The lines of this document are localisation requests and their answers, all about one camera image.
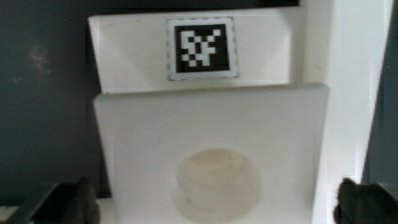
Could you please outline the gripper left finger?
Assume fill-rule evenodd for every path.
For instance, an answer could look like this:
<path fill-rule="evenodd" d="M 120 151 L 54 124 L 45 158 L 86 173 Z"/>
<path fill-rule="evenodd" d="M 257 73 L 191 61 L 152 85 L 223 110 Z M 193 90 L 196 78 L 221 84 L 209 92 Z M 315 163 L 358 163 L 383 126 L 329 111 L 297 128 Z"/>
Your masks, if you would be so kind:
<path fill-rule="evenodd" d="M 51 184 L 29 197 L 0 224 L 100 224 L 97 192 L 88 178 Z"/>

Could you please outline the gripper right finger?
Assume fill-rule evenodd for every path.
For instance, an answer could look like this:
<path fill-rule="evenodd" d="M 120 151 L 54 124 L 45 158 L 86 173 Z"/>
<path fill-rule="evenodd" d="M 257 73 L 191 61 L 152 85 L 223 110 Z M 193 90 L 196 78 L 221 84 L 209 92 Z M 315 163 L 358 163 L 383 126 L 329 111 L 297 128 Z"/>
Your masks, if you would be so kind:
<path fill-rule="evenodd" d="M 345 178 L 338 188 L 337 224 L 398 224 L 398 185 L 358 184 Z"/>

